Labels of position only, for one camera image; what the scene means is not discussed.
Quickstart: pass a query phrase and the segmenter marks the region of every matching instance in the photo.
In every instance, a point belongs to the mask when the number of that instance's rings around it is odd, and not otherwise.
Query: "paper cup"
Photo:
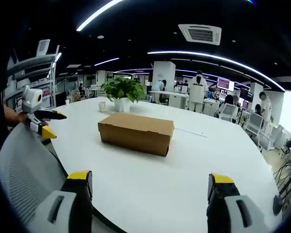
[[[104,112],[106,110],[106,102],[99,102],[99,111]]]

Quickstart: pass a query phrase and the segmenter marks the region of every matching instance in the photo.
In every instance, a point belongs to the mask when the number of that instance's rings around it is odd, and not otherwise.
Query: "cardboard box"
[[[99,122],[98,129],[103,142],[166,157],[174,122],[115,113]]]

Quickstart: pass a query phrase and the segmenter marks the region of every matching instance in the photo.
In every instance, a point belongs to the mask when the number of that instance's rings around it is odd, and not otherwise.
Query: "ceiling vent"
[[[199,24],[179,24],[185,39],[189,42],[220,45],[222,29]]]

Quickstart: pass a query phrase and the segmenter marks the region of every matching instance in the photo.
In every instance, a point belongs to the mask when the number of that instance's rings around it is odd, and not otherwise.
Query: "round white table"
[[[98,111],[105,101],[107,111]],[[58,107],[67,119],[51,121],[52,140],[67,173],[93,172],[92,204],[128,233],[206,233],[208,175],[232,178],[264,213],[271,230],[278,189],[271,167],[239,125],[207,115],[148,103],[135,103],[131,114],[173,120],[175,130],[167,157],[101,142],[97,123],[114,113],[113,103],[99,97]]]

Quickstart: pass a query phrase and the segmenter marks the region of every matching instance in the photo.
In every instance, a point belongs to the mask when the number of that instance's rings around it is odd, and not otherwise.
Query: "black ceiling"
[[[246,64],[268,77],[291,76],[291,5],[247,0],[123,0],[94,19],[81,32],[76,28],[111,0],[50,1],[30,18],[17,41],[19,60],[35,55],[38,41],[51,39],[49,52],[60,45],[62,57],[57,75],[75,73],[66,68],[81,64],[82,73],[151,68],[154,61],[173,61],[176,69],[201,69],[235,81],[246,82],[248,74],[280,90],[260,75],[234,64],[184,54],[148,55],[149,51],[181,50],[213,54]],[[222,28],[219,46],[187,42],[179,24],[204,24]],[[93,66],[119,57],[119,60]],[[194,62],[199,60],[217,64]],[[186,72],[177,72],[177,76]],[[291,84],[282,84],[291,89]]]

